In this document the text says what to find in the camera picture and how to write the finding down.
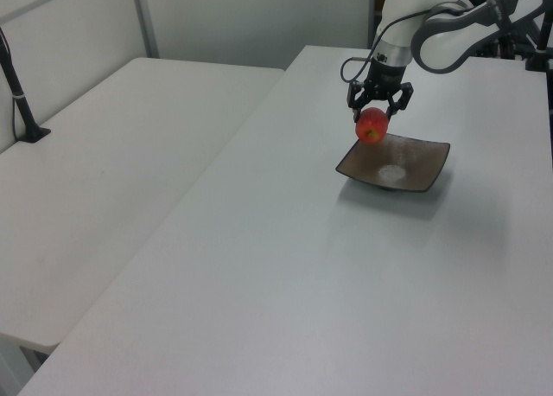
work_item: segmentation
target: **apple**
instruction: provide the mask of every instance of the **apple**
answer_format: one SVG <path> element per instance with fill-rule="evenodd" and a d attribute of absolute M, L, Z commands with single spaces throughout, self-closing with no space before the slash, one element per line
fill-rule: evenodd
<path fill-rule="evenodd" d="M 365 109 L 355 124 L 355 133 L 362 143 L 377 144 L 388 131 L 389 119 L 378 108 Z"/>

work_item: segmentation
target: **cable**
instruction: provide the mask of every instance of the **cable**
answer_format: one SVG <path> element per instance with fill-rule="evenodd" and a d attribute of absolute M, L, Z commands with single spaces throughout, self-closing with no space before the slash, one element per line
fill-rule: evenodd
<path fill-rule="evenodd" d="M 11 99 L 11 132 L 14 134 L 14 139 L 19 141 L 16 132 L 16 99 Z"/>
<path fill-rule="evenodd" d="M 6 46 L 6 50 L 8 50 L 8 56 L 11 61 L 10 44 L 8 43 L 8 39 L 6 39 L 6 36 L 4 35 L 1 27 L 0 27 L 0 38 L 2 38 L 2 41 Z M 13 97 L 13 95 L 11 97 L 11 132 L 16 142 L 19 141 L 19 138 L 17 138 L 17 132 L 16 132 L 16 99 Z"/>
<path fill-rule="evenodd" d="M 0 27 L 0 37 L 2 38 L 3 43 L 6 45 L 6 48 L 8 49 L 8 56 L 10 57 L 10 60 L 11 60 L 10 44 L 8 43 L 8 39 L 6 39 L 6 36 L 4 35 L 1 27 Z"/>
<path fill-rule="evenodd" d="M 365 71 L 367 65 L 369 64 L 369 62 L 371 61 L 371 58 L 372 58 L 372 54 L 374 53 L 374 50 L 377 48 L 377 45 L 380 43 L 380 41 L 382 40 L 382 37 L 384 37 L 384 34 L 386 33 L 386 31 L 388 31 L 388 29 L 395 25 L 395 24 L 398 24 L 399 22 L 404 22 L 405 20 L 409 20 L 411 18 L 415 18 L 415 17 L 419 17 L 419 16 L 424 16 L 425 14 L 428 14 L 432 9 L 429 9 L 429 10 L 424 10 L 424 11 L 419 11 L 417 13 L 413 13 L 409 16 L 405 16 L 405 17 L 401 17 L 401 18 L 398 18 L 397 20 L 394 20 L 393 22 L 391 22 L 390 24 L 388 24 L 384 30 L 382 30 L 382 33 L 380 33 L 378 35 L 378 38 L 377 40 L 374 42 L 374 45 L 372 46 L 372 49 L 371 49 L 371 53 L 369 53 L 369 56 L 365 59 L 365 63 L 363 64 L 363 67 L 358 71 L 358 73 L 353 76 L 352 79 L 348 80 L 346 79 L 346 77 L 344 76 L 344 68 L 346 67 L 347 63 L 349 63 L 350 61 L 354 61 L 356 60 L 356 58 L 354 57 L 350 57 L 349 59 L 347 59 L 346 61 L 344 61 L 344 63 L 342 63 L 342 66 L 340 68 L 340 77 L 342 78 L 342 80 L 346 83 L 353 83 L 355 80 L 357 80 L 359 78 L 359 76 Z M 465 10 L 458 10 L 456 11 L 457 13 L 459 14 L 462 14 L 462 13 L 465 13 L 467 11 L 470 11 L 472 9 L 465 9 Z M 441 14 L 441 13 L 444 13 L 444 12 L 450 12 L 451 9 L 444 9 L 442 11 L 438 11 L 437 13 L 434 14 L 434 16 L 437 16 L 438 14 Z"/>

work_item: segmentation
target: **dark plate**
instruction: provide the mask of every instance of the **dark plate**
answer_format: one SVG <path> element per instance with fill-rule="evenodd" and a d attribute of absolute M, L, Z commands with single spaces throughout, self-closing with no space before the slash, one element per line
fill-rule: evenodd
<path fill-rule="evenodd" d="M 449 148 L 447 143 L 386 134 L 379 144 L 355 143 L 336 171 L 380 188 L 423 193 L 440 175 Z"/>

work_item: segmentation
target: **black stand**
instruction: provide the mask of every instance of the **black stand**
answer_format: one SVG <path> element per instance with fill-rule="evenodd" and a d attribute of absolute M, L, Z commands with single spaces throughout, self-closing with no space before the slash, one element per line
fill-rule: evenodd
<path fill-rule="evenodd" d="M 551 24 L 553 23 L 553 11 L 545 13 L 542 30 L 536 45 L 536 53 L 526 61 L 526 70 L 531 72 L 548 72 L 549 60 L 547 55 L 547 43 L 550 39 Z"/>
<path fill-rule="evenodd" d="M 24 141 L 26 143 L 36 143 L 49 134 L 50 130 L 41 128 L 35 122 L 33 113 L 31 112 L 27 99 L 25 98 L 25 93 L 23 92 L 19 79 L 17 78 L 16 70 L 11 62 L 11 55 L 7 48 L 7 43 L 4 43 L 2 38 L 0 38 L 0 65 L 2 65 L 2 70 L 6 75 L 8 85 L 10 85 L 11 93 L 13 98 L 16 100 L 17 108 L 19 108 L 19 112 L 21 113 L 21 117 L 25 123 L 25 137 L 21 138 L 20 141 Z"/>

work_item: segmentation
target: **white table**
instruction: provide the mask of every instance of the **white table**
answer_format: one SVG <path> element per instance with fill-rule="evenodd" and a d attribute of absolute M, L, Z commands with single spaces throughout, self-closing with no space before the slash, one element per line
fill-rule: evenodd
<path fill-rule="evenodd" d="M 50 352 L 282 71 L 137 59 L 0 156 L 0 335 Z"/>
<path fill-rule="evenodd" d="M 363 53 L 302 52 L 22 396 L 550 394 L 544 76 L 411 65 L 390 131 L 452 150 L 391 193 L 334 171 Z"/>

